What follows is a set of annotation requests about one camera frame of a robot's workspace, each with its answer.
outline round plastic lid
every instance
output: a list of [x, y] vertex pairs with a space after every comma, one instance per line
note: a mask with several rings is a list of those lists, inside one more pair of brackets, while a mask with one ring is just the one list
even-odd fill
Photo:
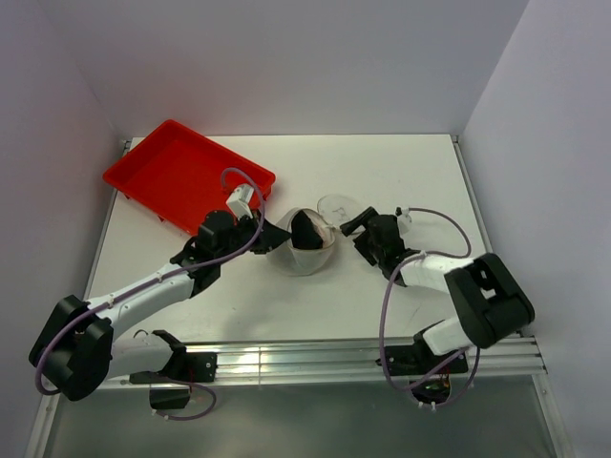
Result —
[[[355, 219], [365, 211], [365, 208], [356, 200], [340, 194], [328, 194], [322, 197], [316, 209], [327, 224], [338, 230], [342, 224]], [[360, 227], [354, 231], [354, 234], [360, 234], [363, 231], [364, 229]]]

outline tabletop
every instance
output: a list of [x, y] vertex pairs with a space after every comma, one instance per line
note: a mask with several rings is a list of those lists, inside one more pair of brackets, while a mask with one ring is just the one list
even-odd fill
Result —
[[[485, 252], [468, 187], [448, 135], [213, 136], [221, 145], [276, 174], [266, 205], [272, 223], [294, 207], [316, 209], [328, 194], [393, 213], [397, 206], [428, 207], [465, 229], [474, 256]], [[141, 138], [135, 138], [134, 147]], [[464, 241], [439, 217], [414, 214], [411, 247], [464, 252]], [[91, 297], [150, 275], [188, 236], [121, 193], [95, 266]], [[224, 264], [221, 278], [195, 298], [159, 311], [135, 329], [165, 329], [184, 342], [270, 342], [373, 338], [387, 281], [336, 236], [325, 267], [288, 277], [263, 256]], [[419, 287], [395, 287], [387, 336], [410, 336], [454, 313], [450, 297]]]

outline gray wall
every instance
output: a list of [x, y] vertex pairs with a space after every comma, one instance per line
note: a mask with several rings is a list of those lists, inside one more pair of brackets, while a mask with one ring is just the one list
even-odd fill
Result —
[[527, 0], [40, 0], [125, 135], [460, 133]]
[[579, 456], [611, 455], [611, 2], [531, 0], [462, 146]]
[[0, 13], [0, 449], [22, 456], [40, 397], [30, 348], [55, 302], [82, 294], [118, 141], [37, 3]]

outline red tray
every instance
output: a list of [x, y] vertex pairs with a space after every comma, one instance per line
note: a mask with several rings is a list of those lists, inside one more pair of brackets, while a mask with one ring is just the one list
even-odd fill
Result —
[[[104, 180], [128, 198], [137, 200], [191, 235], [212, 210], [227, 209], [231, 190], [246, 181], [228, 174], [221, 188], [221, 172], [237, 167], [248, 174], [267, 198], [276, 176], [218, 143], [167, 120], [130, 153], [104, 173]], [[259, 206], [257, 196], [250, 202]]]

